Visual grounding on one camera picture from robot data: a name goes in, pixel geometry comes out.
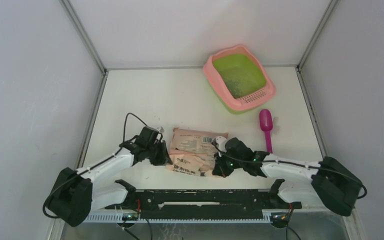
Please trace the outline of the torn white bag strip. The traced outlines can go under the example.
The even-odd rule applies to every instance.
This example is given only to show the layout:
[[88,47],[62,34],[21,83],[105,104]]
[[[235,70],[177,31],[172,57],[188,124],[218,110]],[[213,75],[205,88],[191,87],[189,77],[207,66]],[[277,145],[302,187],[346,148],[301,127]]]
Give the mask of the torn white bag strip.
[[273,123],[273,128],[272,128],[272,131],[271,133],[273,135],[278,135],[280,133],[280,130],[281,130],[281,126],[279,125],[279,118],[276,116],[272,119],[272,123]]

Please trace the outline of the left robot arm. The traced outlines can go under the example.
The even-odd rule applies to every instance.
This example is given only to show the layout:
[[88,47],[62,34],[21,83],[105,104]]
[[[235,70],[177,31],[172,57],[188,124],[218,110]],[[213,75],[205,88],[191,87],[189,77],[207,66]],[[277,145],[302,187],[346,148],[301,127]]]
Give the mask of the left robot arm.
[[109,157],[86,167],[61,170],[42,205],[43,214],[76,227],[95,210],[116,204],[125,209],[133,207],[137,200],[133,186],[122,179],[106,182],[146,159],[154,166],[169,164],[163,132],[162,127],[145,126],[140,134],[123,141]]

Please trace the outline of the pink green litter box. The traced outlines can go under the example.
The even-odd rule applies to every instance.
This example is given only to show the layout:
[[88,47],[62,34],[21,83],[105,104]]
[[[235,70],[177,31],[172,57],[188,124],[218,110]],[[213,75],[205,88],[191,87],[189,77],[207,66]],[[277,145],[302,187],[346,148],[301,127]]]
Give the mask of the pink green litter box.
[[[210,55],[203,66],[203,73],[218,99],[232,114],[253,110],[277,93],[263,65],[243,44]],[[233,98],[225,85],[226,79],[242,79],[252,87],[252,91],[243,97]]]

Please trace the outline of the cat litter bag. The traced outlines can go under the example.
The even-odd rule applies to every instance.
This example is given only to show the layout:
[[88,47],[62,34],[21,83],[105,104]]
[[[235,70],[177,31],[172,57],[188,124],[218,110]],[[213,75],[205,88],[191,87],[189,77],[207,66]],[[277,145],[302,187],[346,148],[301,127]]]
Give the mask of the cat litter bag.
[[209,132],[174,128],[168,149],[171,164],[165,166],[168,171],[196,177],[212,177],[215,169],[216,148],[212,142],[217,137],[227,138],[227,132]]

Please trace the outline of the magenta plastic scoop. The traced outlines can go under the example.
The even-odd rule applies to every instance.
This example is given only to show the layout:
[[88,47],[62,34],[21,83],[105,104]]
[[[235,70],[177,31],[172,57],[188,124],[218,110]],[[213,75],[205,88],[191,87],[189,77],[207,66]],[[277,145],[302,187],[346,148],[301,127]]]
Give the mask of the magenta plastic scoop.
[[262,109],[259,112],[259,125],[264,133],[266,149],[269,153],[273,153],[273,145],[271,140],[271,131],[273,129],[273,118],[268,109]]

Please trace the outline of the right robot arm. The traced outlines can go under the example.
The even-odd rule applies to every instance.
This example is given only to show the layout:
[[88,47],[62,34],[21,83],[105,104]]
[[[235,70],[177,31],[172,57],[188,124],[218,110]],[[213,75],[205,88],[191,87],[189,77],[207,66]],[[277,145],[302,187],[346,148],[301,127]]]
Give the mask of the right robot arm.
[[323,205],[331,212],[348,217],[357,200],[367,196],[363,182],[333,157],[321,161],[301,161],[273,153],[252,150],[241,140],[215,137],[215,166],[212,175],[228,177],[242,169],[254,177],[272,178],[278,182],[269,194],[269,203],[282,208],[289,203]]

